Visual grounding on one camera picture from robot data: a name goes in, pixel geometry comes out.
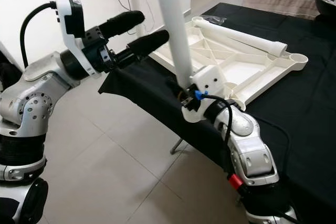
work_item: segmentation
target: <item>metal table leg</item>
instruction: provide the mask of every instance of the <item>metal table leg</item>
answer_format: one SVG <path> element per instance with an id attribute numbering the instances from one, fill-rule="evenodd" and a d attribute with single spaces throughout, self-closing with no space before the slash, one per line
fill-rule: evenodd
<path id="1" fill-rule="evenodd" d="M 170 154 L 175 154 L 175 152 L 176 152 L 176 149 L 178 148 L 178 146 L 182 143 L 182 141 L 183 141 L 183 139 L 182 138 L 180 138 L 179 140 L 178 140 L 178 142 L 173 146 L 173 148 L 170 150 Z"/>

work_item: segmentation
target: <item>tiled floor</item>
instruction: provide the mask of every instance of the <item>tiled floor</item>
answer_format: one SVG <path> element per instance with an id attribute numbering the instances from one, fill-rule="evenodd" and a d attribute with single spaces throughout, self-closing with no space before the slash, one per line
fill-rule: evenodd
<path id="1" fill-rule="evenodd" d="M 55 107 L 39 224 L 247 223 L 222 170 L 186 143 L 170 155 L 179 137 L 126 98 L 99 95 L 104 78 L 84 81 Z"/>

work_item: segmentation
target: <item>table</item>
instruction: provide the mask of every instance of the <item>table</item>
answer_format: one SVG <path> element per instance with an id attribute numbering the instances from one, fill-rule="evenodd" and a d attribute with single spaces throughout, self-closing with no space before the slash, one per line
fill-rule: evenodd
<path id="1" fill-rule="evenodd" d="M 315 0 L 244 0 L 243 6 L 306 19 L 320 14 Z"/>
<path id="2" fill-rule="evenodd" d="M 319 21 L 220 3 L 205 13 L 226 17 L 223 26 L 288 44 L 306 55 L 293 71 L 248 105 L 247 111 L 272 121 L 292 136 L 286 184 L 304 223 L 333 223 L 336 210 L 336 29 Z M 152 114 L 218 165 L 222 138 L 206 121 L 187 123 L 181 105 L 165 85 L 174 75 L 148 58 L 111 72 L 99 92 L 122 95 Z M 261 137 L 282 170 L 285 137 L 260 123 Z"/>

